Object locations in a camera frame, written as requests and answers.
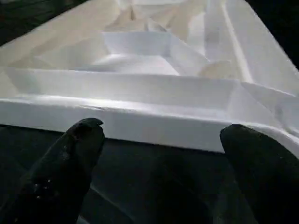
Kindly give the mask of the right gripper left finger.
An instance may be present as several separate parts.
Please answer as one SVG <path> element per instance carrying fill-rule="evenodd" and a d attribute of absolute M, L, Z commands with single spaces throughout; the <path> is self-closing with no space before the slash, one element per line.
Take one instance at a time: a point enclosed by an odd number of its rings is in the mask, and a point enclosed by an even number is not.
<path fill-rule="evenodd" d="M 0 209 L 2 224 L 75 224 L 102 153 L 103 121 L 72 125 L 20 179 Z"/>

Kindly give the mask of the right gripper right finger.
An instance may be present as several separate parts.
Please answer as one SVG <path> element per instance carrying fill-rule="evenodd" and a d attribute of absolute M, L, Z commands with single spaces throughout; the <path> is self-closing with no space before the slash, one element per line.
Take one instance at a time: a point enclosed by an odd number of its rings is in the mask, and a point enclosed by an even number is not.
<path fill-rule="evenodd" d="M 225 155 L 256 221 L 299 222 L 299 160 L 270 136 L 241 124 L 220 131 Z"/>

